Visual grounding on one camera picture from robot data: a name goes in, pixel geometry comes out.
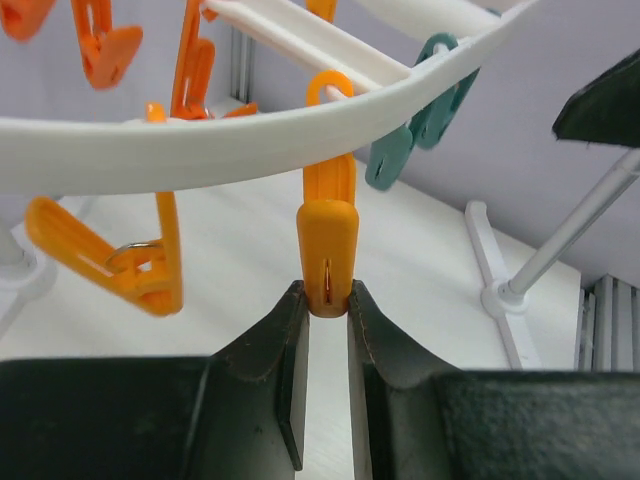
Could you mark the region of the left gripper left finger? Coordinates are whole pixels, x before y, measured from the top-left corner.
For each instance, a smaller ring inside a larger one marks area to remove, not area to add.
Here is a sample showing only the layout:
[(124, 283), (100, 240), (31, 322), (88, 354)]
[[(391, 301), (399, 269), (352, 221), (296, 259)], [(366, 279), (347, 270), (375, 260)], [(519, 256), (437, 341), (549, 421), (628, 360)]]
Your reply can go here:
[(5, 479), (291, 479), (303, 467), (301, 282), (211, 356), (7, 360)]

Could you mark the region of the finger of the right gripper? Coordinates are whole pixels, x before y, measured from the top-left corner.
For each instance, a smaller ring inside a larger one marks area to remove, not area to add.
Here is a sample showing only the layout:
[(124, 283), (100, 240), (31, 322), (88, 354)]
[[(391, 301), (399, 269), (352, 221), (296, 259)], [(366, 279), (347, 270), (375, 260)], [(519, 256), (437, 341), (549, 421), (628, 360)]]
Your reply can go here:
[(639, 148), (639, 51), (575, 92), (554, 121), (558, 140)]

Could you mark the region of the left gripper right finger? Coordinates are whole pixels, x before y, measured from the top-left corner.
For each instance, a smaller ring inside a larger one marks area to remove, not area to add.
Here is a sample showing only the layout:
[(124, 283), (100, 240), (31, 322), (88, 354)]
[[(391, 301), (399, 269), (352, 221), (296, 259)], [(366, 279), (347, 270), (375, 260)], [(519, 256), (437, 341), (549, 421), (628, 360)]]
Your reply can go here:
[(358, 479), (635, 479), (635, 373), (461, 370), (422, 347), (362, 282), (348, 304)]

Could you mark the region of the white round clip hanger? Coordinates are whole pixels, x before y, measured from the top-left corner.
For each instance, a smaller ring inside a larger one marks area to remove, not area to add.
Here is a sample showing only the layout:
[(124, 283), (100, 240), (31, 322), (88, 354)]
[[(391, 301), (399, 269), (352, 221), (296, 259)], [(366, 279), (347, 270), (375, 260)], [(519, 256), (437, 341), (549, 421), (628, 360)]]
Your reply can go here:
[(22, 194), (131, 194), (192, 189), (295, 170), (390, 133), (490, 56), (532, 9), (501, 15), (467, 1), (369, 1), (366, 8), (420, 41), (461, 43), (413, 67), (290, 1), (213, 1), (239, 30), (317, 71), (335, 70), (353, 96), (223, 120), (163, 124), (5, 118), (1, 189)]

